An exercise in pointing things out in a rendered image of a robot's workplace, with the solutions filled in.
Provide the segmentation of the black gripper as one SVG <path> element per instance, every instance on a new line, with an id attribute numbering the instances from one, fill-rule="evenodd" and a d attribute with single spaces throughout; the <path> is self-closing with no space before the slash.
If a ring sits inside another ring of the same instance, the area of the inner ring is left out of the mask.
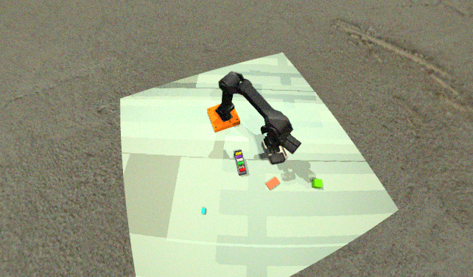
<path id="1" fill-rule="evenodd" d="M 269 139 L 269 136 L 268 136 L 269 129 L 266 127 L 266 125 L 261 126 L 261 132 L 262 132 L 262 135 L 264 135 L 264 133 L 267 133 L 267 136 L 265 136 L 264 138 L 264 143 L 267 147 L 267 153 L 270 155 L 270 163 L 271 164 L 284 163 L 286 159 L 284 157 L 284 154 L 280 152 L 279 147 L 281 145 L 279 145 L 279 142 L 273 142 Z"/>

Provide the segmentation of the small green cube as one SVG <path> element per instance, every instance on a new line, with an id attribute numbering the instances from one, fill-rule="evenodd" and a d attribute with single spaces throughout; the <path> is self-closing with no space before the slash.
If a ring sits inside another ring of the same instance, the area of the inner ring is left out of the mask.
<path id="1" fill-rule="evenodd" d="M 312 188 L 316 188 L 316 189 L 319 189 L 321 188 L 323 185 L 323 181 L 322 179 L 318 180 L 318 179 L 313 179 L 312 180 Z"/>

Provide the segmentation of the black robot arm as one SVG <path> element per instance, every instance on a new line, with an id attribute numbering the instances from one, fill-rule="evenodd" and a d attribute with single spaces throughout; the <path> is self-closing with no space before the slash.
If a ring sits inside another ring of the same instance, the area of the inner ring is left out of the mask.
<path id="1" fill-rule="evenodd" d="M 218 81 L 218 85 L 223 91 L 222 103 L 215 111 L 222 121 L 233 118 L 231 115 L 235 106 L 232 102 L 233 94 L 241 94 L 264 118 L 271 141 L 279 142 L 279 145 L 292 154 L 298 149 L 301 142 L 291 135 L 293 128 L 288 117 L 281 111 L 275 110 L 253 87 L 250 80 L 245 79 L 240 73 L 230 71 Z"/>

